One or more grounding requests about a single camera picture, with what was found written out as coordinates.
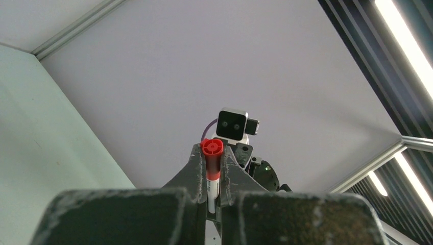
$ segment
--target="white wall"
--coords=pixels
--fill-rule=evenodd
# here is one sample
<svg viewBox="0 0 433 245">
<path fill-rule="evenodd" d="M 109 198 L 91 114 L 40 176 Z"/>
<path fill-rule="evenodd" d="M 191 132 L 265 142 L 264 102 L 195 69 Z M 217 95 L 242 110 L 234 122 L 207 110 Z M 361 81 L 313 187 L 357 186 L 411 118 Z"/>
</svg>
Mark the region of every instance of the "white wall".
<svg viewBox="0 0 433 245">
<path fill-rule="evenodd" d="M 0 46 L 0 244 L 28 244 L 65 189 L 133 187 L 37 59 Z"/>
</svg>

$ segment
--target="ceiling light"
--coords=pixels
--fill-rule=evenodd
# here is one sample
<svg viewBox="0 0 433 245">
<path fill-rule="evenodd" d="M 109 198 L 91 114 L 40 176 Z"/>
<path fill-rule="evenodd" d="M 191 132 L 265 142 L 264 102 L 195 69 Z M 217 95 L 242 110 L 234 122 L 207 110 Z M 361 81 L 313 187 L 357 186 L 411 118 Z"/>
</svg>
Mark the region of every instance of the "ceiling light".
<svg viewBox="0 0 433 245">
<path fill-rule="evenodd" d="M 374 3 L 428 94 L 433 98 L 433 68 L 422 53 L 397 7 L 392 0 L 376 0 Z"/>
<path fill-rule="evenodd" d="M 378 177 L 376 176 L 376 174 L 373 171 L 370 171 L 368 173 L 368 177 L 370 177 L 370 180 L 373 182 L 374 186 L 376 186 L 377 191 L 379 191 L 380 194 L 382 194 L 385 197 L 387 197 L 388 193 L 385 190 L 385 188 L 383 187 L 383 185 L 380 182 L 380 180 L 378 179 Z"/>
<path fill-rule="evenodd" d="M 394 157 L 395 160 L 397 160 L 398 165 L 400 165 L 400 168 L 403 170 L 404 174 L 406 175 L 406 177 L 409 179 L 410 183 L 414 187 L 415 191 L 417 192 L 421 200 L 424 202 L 429 212 L 433 215 L 433 202 L 431 201 L 430 196 L 428 195 L 424 186 L 422 186 L 421 182 L 415 175 L 409 163 L 406 161 L 406 159 L 403 157 L 401 153 L 397 153 Z"/>
</svg>

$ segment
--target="red cap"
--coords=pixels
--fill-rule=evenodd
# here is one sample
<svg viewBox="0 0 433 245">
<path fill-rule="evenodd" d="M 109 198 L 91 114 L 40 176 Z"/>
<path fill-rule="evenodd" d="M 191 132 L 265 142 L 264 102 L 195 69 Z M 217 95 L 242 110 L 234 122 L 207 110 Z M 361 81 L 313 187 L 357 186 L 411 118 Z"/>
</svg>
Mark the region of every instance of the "red cap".
<svg viewBox="0 0 433 245">
<path fill-rule="evenodd" d="M 220 139 L 204 139 L 200 146 L 206 158 L 206 178 L 217 180 L 221 175 L 221 156 L 224 144 Z"/>
</svg>

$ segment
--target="black slats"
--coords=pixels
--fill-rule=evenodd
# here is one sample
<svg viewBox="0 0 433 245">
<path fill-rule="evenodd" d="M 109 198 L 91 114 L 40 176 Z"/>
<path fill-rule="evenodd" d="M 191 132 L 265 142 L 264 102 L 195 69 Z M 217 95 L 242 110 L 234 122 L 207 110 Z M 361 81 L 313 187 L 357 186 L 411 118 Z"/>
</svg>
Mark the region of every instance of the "black slats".
<svg viewBox="0 0 433 245">
<path fill-rule="evenodd" d="M 433 1 L 393 0 L 430 64 Z M 433 138 L 433 99 L 377 11 L 374 0 L 319 0 L 344 44 L 402 135 Z M 433 154 L 403 153 L 433 197 Z M 375 171 L 387 197 L 367 177 L 349 192 L 364 196 L 379 217 L 420 244 L 433 244 L 433 217 L 402 169 L 392 160 Z"/>
</svg>

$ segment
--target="black camera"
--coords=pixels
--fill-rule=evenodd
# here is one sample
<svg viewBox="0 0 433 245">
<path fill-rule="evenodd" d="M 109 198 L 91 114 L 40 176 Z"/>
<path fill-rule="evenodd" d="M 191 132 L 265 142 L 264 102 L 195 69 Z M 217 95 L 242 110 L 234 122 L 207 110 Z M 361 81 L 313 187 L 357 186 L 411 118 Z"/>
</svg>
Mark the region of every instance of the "black camera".
<svg viewBox="0 0 433 245">
<path fill-rule="evenodd" d="M 244 134 L 256 135 L 259 121 L 248 119 L 246 111 L 223 108 L 218 115 L 216 135 L 241 141 Z"/>
</svg>

